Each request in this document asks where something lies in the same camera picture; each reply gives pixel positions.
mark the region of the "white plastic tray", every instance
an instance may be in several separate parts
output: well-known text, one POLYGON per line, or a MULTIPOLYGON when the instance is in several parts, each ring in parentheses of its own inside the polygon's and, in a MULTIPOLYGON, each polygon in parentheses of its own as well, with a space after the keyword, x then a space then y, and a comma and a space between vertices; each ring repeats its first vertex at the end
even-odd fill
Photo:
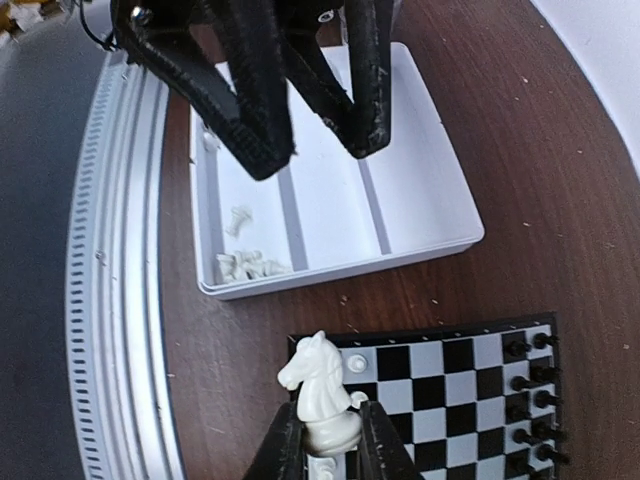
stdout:
MULTIPOLYGON (((346 47, 324 49, 349 91, 346 47)), ((252 180, 221 146, 205 149, 204 126, 191 113, 191 190, 198 284, 220 299, 420 262, 466 250, 484 227, 435 105, 409 50, 394 43, 391 144, 353 159, 293 87, 291 117, 298 155, 289 167, 252 180), (253 222, 238 239, 224 232, 231 209, 253 222), (280 276, 224 284, 218 253, 260 250, 291 266, 280 276)), ((218 69, 227 79, 226 64, 218 69)))

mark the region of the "metal rail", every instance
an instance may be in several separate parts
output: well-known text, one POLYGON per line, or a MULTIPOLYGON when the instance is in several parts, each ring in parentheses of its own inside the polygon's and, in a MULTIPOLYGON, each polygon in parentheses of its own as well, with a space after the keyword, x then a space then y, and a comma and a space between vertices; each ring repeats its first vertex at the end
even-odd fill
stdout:
POLYGON ((66 333, 85 476, 184 480, 167 384, 158 220, 168 88, 108 55, 69 224, 66 333))

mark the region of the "black cable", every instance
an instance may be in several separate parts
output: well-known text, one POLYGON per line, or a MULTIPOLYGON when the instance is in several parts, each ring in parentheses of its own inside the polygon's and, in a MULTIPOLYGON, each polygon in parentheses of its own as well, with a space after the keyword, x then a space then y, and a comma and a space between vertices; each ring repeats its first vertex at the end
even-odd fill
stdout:
POLYGON ((89 25, 87 24, 87 18, 85 17, 85 14, 84 14, 84 0, 76 0, 75 3, 80 9, 80 23, 82 24, 82 29, 84 30, 84 33, 86 33, 91 40, 93 40, 95 43, 100 45, 107 52, 115 51, 117 49, 117 46, 113 43, 113 37, 114 37, 113 30, 109 35, 107 35, 107 41, 99 39, 91 31, 91 29, 89 28, 89 25))

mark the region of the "black pawn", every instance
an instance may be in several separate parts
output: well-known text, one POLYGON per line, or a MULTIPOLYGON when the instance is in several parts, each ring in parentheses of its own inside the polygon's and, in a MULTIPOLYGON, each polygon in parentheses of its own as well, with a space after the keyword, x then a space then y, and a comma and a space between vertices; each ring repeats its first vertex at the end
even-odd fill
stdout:
POLYGON ((558 405, 562 404, 562 400, 560 400, 558 397, 551 395, 546 390, 536 393, 536 396, 533 401, 536 407, 538 408, 547 408, 549 405, 553 405, 554 407, 557 407, 558 405))
POLYGON ((538 383, 553 382, 560 374, 560 369, 557 367, 540 367, 534 365, 531 367, 531 379, 538 383))
POLYGON ((555 347, 558 344, 558 337, 556 335, 547 335, 546 333, 538 333, 533 337, 533 346, 542 349, 546 346, 555 347))
POLYGON ((531 433, 534 437, 540 440, 555 440, 556 442, 563 442, 567 439, 567 434, 554 430, 544 422, 535 422, 531 427, 531 433))
POLYGON ((538 450, 536 451, 536 457, 538 460, 551 460, 553 463, 558 463, 561 465, 568 465, 571 461, 568 456, 564 453, 557 452, 553 449, 551 445, 540 445, 538 450))
POLYGON ((504 347, 504 351, 512 357, 521 357, 525 353, 531 351, 531 345, 529 345, 527 342, 514 340, 504 347))
POLYGON ((510 385, 511 385, 511 388, 514 389, 516 392, 519 392, 520 390, 524 390, 525 388, 531 388, 532 386, 529 380, 521 376, 513 377, 511 379, 510 385))
POLYGON ((540 441, 532 437, 527 433, 524 428, 519 428, 515 432, 513 432, 513 441, 516 443, 527 443, 529 445, 535 445, 536 443, 540 443, 540 441))
POLYGON ((507 419, 511 422, 521 422, 522 420, 530 420, 531 412, 524 410, 523 408, 512 405, 507 408, 507 419))
POLYGON ((533 475, 536 469, 533 468, 524 458, 514 458, 509 464, 518 475, 533 475))

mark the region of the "white knight chess piece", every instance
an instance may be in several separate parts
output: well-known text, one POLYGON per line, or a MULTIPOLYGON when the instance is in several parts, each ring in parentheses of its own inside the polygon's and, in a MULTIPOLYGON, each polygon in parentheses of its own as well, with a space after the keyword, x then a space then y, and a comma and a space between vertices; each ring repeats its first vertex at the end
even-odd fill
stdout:
POLYGON ((347 411, 352 400, 342 385, 342 356, 323 331, 298 342, 296 354, 278 373, 278 382, 290 391, 302 383, 297 413, 306 427, 307 453, 333 457, 358 444, 362 420, 347 411))

